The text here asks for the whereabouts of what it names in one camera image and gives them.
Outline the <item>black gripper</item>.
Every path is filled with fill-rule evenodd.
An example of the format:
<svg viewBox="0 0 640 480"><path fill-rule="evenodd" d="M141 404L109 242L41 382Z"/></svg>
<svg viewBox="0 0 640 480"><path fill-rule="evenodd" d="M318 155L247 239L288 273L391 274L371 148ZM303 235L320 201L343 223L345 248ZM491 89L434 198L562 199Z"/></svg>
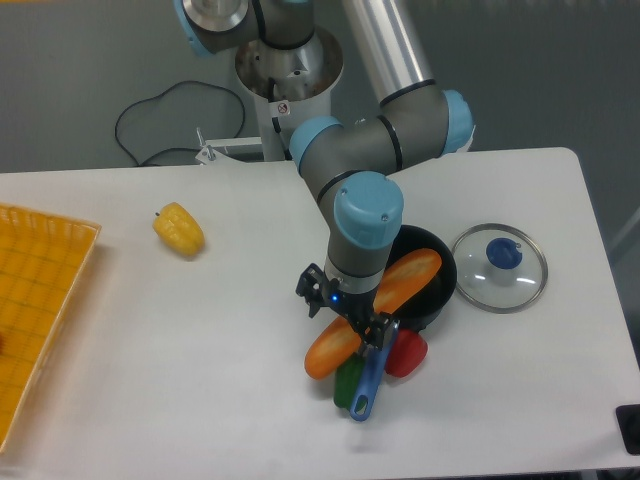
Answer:
<svg viewBox="0 0 640 480"><path fill-rule="evenodd" d="M382 350L390 344L399 327L393 315L375 312L373 304L377 290L378 287L374 287L364 293L349 293L337 278L329 280L326 276L320 286L321 306L346 319L359 335L361 342L356 354L362 358L371 346Z"/></svg>

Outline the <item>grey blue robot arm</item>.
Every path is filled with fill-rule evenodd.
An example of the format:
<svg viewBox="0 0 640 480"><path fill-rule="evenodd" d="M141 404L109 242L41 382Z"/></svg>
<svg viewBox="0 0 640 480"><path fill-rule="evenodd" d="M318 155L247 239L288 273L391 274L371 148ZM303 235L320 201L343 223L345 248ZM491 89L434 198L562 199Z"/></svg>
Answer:
<svg viewBox="0 0 640 480"><path fill-rule="evenodd" d="M234 50L235 71L253 95L266 160L291 160L329 230L323 266L296 292L311 313L328 307L362 341L385 347L397 324L375 307L402 225L392 175L467 146L474 122L461 94L440 88L402 1L343 5L380 107L353 127L331 114L344 69L340 44L317 25L310 1L178 1L194 51Z"/></svg>

